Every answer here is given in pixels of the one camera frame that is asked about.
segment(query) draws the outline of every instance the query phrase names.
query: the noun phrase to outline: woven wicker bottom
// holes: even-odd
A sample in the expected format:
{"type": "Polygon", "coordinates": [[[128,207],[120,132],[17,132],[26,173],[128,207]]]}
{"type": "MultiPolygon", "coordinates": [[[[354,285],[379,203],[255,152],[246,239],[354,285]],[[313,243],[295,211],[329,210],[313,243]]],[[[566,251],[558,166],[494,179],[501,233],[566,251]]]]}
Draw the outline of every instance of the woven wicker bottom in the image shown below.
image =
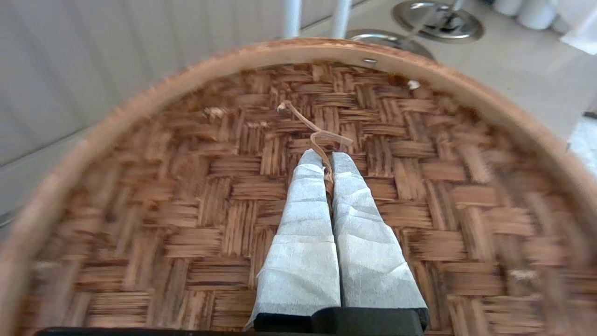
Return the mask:
{"type": "Polygon", "coordinates": [[[506,134],[404,82],[342,64],[274,66],[137,124],[72,190],[33,265],[21,329],[239,330],[309,148],[310,130],[275,110],[288,99],[355,140],[336,149],[401,242],[428,334],[594,331],[597,271],[575,206],[506,134]]]}

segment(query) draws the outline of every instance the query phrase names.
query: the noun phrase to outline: basket rim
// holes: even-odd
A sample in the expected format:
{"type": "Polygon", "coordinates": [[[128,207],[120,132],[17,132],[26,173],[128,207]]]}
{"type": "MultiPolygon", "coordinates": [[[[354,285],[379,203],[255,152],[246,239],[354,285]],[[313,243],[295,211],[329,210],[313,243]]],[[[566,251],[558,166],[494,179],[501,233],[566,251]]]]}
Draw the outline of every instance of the basket rim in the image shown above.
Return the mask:
{"type": "MultiPolygon", "coordinates": [[[[211,57],[137,94],[116,107],[62,158],[23,207],[0,248],[0,334],[9,335],[16,330],[21,298],[28,288],[30,262],[60,215],[66,194],[87,165],[129,126],[209,80],[247,68],[320,59],[400,72],[454,94],[458,100],[473,105],[490,124],[501,126],[518,143],[537,151],[543,166],[568,188],[583,214],[597,218],[597,182],[580,160],[566,152],[565,143],[546,126],[485,85],[432,60],[382,45],[330,38],[263,42],[211,57]],[[378,62],[372,67],[362,61],[365,58],[378,62]]],[[[591,229],[597,233],[597,224],[591,229]]]]}

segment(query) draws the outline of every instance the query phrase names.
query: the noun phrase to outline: white pole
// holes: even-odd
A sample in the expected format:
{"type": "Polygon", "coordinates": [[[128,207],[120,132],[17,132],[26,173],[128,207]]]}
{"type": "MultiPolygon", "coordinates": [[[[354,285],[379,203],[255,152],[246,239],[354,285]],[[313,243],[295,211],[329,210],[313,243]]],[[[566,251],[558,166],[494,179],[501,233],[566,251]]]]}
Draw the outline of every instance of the white pole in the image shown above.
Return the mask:
{"type": "Polygon", "coordinates": [[[295,38],[300,35],[302,2],[302,0],[284,1],[284,38],[295,38]]]}
{"type": "Polygon", "coordinates": [[[452,3],[452,10],[453,11],[461,10],[463,3],[464,3],[464,0],[454,0],[454,3],[452,3]]]}
{"type": "Polygon", "coordinates": [[[346,28],[348,27],[348,17],[350,16],[351,0],[337,0],[336,11],[334,12],[334,30],[333,38],[346,37],[346,28]]]}

